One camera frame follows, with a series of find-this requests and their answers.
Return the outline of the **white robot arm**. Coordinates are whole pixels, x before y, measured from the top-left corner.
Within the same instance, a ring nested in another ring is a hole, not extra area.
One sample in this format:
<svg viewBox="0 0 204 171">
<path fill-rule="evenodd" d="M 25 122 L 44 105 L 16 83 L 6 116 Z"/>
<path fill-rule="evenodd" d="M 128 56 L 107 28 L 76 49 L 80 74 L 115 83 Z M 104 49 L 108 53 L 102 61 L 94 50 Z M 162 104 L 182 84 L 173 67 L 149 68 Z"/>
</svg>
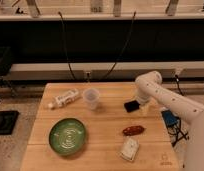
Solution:
<svg viewBox="0 0 204 171">
<path fill-rule="evenodd" d="M 151 97 L 189 124 L 189 140 L 184 155 L 184 171 L 204 171 L 204 105 L 161 86 L 158 71 L 135 79 L 136 100 L 146 104 Z"/>
</svg>

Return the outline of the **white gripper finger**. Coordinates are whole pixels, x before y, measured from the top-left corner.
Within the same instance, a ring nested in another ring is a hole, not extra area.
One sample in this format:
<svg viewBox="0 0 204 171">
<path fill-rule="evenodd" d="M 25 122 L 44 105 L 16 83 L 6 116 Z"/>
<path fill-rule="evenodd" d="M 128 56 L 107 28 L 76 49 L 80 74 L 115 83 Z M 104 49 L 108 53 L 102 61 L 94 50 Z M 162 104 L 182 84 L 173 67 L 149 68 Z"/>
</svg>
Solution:
<svg viewBox="0 0 204 171">
<path fill-rule="evenodd" d="M 150 107 L 149 104 L 144 104 L 144 105 L 141 105 L 141 106 L 140 106 L 140 110 L 141 110 L 141 112 L 142 112 L 143 114 L 147 114 L 148 111 L 149 111 L 149 107 Z"/>
</svg>

